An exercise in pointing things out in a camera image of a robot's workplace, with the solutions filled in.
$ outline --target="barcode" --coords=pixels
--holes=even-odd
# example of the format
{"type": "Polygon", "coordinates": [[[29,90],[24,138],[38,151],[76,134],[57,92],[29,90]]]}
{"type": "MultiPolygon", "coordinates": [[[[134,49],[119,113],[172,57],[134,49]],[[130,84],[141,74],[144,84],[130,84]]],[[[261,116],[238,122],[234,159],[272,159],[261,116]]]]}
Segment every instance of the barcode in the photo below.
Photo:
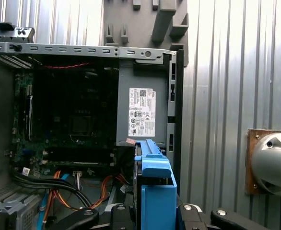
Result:
{"type": "Polygon", "coordinates": [[[146,91],[140,90],[140,97],[145,97],[145,96],[146,96],[146,91]]]}
{"type": "Polygon", "coordinates": [[[22,175],[28,176],[29,173],[30,173],[30,169],[24,167],[22,170],[22,175]]]}

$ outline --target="blue cable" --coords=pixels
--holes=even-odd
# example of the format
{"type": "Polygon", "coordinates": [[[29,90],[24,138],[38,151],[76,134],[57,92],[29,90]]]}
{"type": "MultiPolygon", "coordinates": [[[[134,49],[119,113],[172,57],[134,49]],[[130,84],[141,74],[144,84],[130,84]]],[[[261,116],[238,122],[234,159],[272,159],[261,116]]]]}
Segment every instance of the blue cable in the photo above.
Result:
{"type": "MultiPolygon", "coordinates": [[[[69,176],[68,173],[64,174],[61,179],[65,181],[68,176],[69,176]]],[[[49,196],[49,193],[46,193],[42,202],[41,202],[41,206],[39,208],[47,206],[48,196],[49,196]]],[[[37,221],[37,230],[43,229],[43,225],[44,225],[43,221],[44,221],[45,212],[46,212],[45,208],[43,209],[43,211],[39,212],[38,221],[37,221]]]]}

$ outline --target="motherboard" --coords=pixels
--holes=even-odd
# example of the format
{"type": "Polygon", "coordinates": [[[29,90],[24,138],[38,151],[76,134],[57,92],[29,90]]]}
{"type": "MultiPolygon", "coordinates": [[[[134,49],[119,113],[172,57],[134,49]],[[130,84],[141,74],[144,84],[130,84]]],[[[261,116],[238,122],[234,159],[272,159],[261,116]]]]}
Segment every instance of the motherboard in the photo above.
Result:
{"type": "Polygon", "coordinates": [[[18,73],[9,150],[13,165],[43,174],[58,167],[94,172],[112,165],[117,127],[115,71],[18,73]]]}

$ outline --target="silver cylinder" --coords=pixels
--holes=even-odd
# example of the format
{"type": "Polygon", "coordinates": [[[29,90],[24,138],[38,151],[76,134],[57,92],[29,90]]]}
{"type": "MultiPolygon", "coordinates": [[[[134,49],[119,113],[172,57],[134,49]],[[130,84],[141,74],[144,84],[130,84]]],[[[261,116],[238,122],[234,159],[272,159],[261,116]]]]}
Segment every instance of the silver cylinder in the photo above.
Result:
{"type": "Polygon", "coordinates": [[[281,196],[281,133],[267,135],[258,142],[252,154],[251,167],[261,187],[281,196]]]}

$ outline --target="copper mounting plate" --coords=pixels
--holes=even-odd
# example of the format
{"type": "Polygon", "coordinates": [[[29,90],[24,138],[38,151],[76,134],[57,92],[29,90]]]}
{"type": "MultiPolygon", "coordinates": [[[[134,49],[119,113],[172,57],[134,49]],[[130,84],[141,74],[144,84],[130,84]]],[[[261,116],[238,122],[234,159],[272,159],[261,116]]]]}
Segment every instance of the copper mounting plate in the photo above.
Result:
{"type": "Polygon", "coordinates": [[[270,129],[249,129],[247,133],[247,151],[246,151],[246,178],[245,178],[245,192],[248,195],[255,194],[269,194],[262,189],[256,182],[251,170],[251,157],[256,144],[265,136],[272,133],[281,133],[281,130],[270,129]]]}

